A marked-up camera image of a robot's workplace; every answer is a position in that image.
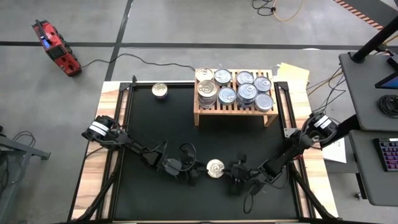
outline wooden table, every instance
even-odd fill
[[[293,110],[297,127],[301,128],[303,122],[311,113],[310,103],[308,102],[307,86],[309,71],[301,68],[293,67],[282,63],[278,72],[277,81],[287,81],[290,89],[290,97],[293,104]],[[97,115],[114,116],[116,102],[119,93],[120,82],[104,82],[101,91],[101,98],[99,99]],[[124,108],[127,101],[127,94],[124,94],[121,106],[121,114],[119,117],[120,123],[124,118]],[[287,111],[287,104],[282,97],[284,111]],[[290,126],[288,113],[285,113],[287,125]],[[99,148],[98,143],[90,142],[87,153]],[[94,200],[101,188],[101,181],[103,178],[104,164],[106,160],[107,150],[103,149],[87,158],[83,166],[83,172],[78,183],[77,196],[73,205],[72,219],[78,218],[84,213],[91,202]],[[325,163],[323,161],[322,152],[318,149],[307,149],[303,155],[308,181],[313,193],[317,196],[322,205],[334,216],[338,216],[333,193],[331,191],[328,174],[326,172]],[[300,199],[303,207],[305,217],[308,216],[308,208],[306,198],[299,188]],[[105,198],[104,211],[109,208],[110,192]],[[107,212],[104,212],[103,217],[107,217]]]

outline wooden slatted rack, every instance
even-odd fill
[[[199,125],[199,116],[200,115],[246,115],[246,116],[263,116],[264,117],[264,126],[268,127],[271,122],[278,115],[278,107],[276,104],[276,95],[274,90],[274,82],[272,80],[272,71],[271,70],[238,70],[238,69],[229,69],[232,73],[232,82],[228,85],[233,88],[235,91],[238,90],[238,85],[236,83],[236,76],[241,71],[247,71],[253,74],[254,78],[258,76],[265,76],[271,81],[271,90],[269,91],[269,95],[274,100],[274,106],[271,110],[267,112],[258,111],[254,105],[250,108],[240,108],[236,102],[232,105],[222,105],[217,101],[214,103],[213,107],[210,109],[204,109],[199,105],[198,102],[198,81],[195,82],[195,94],[193,101],[193,114],[195,118],[195,126]]]

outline black aluminum frame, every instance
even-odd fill
[[[133,101],[134,90],[137,87],[138,88],[140,88],[140,87],[141,88],[152,88],[153,84],[155,84],[155,83],[157,83],[157,82],[139,82],[139,81],[137,81],[135,76],[133,76],[132,82],[120,83],[118,101],[116,103],[116,110],[115,110],[115,120],[117,121],[119,119],[122,99],[125,94],[125,91],[127,90],[128,96],[127,96],[127,102],[126,102],[126,109],[125,109],[125,113],[124,113],[123,125],[125,125],[126,129],[128,129],[127,124],[129,122],[129,114],[131,112],[131,105],[132,105],[132,101]],[[190,81],[166,82],[166,84],[167,84],[167,86],[173,87],[173,88],[186,88],[186,87],[192,87],[194,85],[194,81],[191,81],[191,82]],[[280,89],[285,93],[285,99],[286,99],[286,103],[287,103],[290,122],[291,122],[292,128],[296,128],[297,125],[295,122],[293,105],[292,105],[292,102],[290,99],[290,92],[289,92],[289,87],[288,87],[287,82],[275,83],[275,89],[276,90]],[[285,111],[283,109],[282,97],[280,95],[280,91],[275,91],[275,94],[276,94],[276,98],[277,98],[277,105],[279,107],[279,119],[283,125],[283,128],[286,128],[287,126],[286,126],[286,120],[285,120],[285,116],[284,116]],[[101,184],[102,186],[106,183],[106,181],[108,179],[109,170],[111,168],[112,155],[113,155],[113,151],[108,151],[107,159],[105,162],[105,168],[104,168],[104,177],[103,177],[103,181]],[[120,169],[118,169],[118,173],[116,174],[116,177],[113,181],[113,188],[111,191],[111,198],[110,198],[111,201],[109,204],[108,217],[106,219],[102,219],[102,213],[103,213],[103,198],[102,198],[100,206],[97,209],[96,218],[95,218],[95,220],[91,220],[92,223],[104,223],[104,222],[112,223],[113,221],[117,221],[117,220],[115,220],[115,213],[116,213],[117,198],[118,198],[118,193],[119,193],[118,191],[119,191],[120,176],[121,176],[121,171],[122,171],[121,167],[123,165],[122,164],[123,157],[124,157],[124,150],[120,150],[118,153],[118,160],[121,159],[122,162],[120,163]],[[306,173],[306,169],[305,169],[304,160],[302,158],[300,158],[300,159],[298,159],[298,163],[300,165],[300,175],[303,177],[305,184],[308,185],[308,177],[307,177],[307,173]],[[84,161],[83,161],[83,165],[81,167],[81,173],[83,172],[83,167],[84,167]],[[293,178],[291,178],[290,183],[292,184],[292,193],[294,194],[294,200],[296,203],[296,214],[297,214],[298,218],[304,218],[303,209],[302,209],[302,205],[301,205],[301,201],[300,201],[300,194],[299,194],[299,190],[297,187],[298,183]],[[77,193],[78,193],[78,186],[76,187],[75,195],[73,198],[73,203],[72,203],[71,209],[70,209],[70,215],[68,217],[68,222],[70,222],[71,218],[72,218]],[[307,198],[307,206],[309,208],[310,218],[315,218],[314,207],[312,206],[312,204],[308,198]],[[86,220],[85,221],[77,221],[75,223],[77,224],[80,222],[85,223],[87,221]]]

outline black mat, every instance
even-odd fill
[[[344,0],[344,2],[384,27],[398,16],[395,9],[380,0]]]
[[[150,88],[134,92],[129,122],[130,135],[154,147],[169,141],[167,154],[178,157],[184,142],[195,145],[198,160],[236,160],[248,155],[248,167],[257,167],[277,153],[282,144],[279,119],[265,128],[262,117],[202,116],[193,123],[193,87],[169,89],[164,100],[156,100]],[[275,183],[282,185],[285,174]],[[242,196],[228,195],[227,177],[212,179],[203,174],[197,186],[156,172],[126,151],[119,185],[116,220],[267,220],[297,218],[291,183],[283,190],[264,187],[254,198],[249,215],[243,213]]]

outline white paper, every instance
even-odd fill
[[[327,147],[324,147],[322,149],[322,153],[324,159],[347,163],[344,138],[341,138],[333,142],[332,144],[328,145]]]

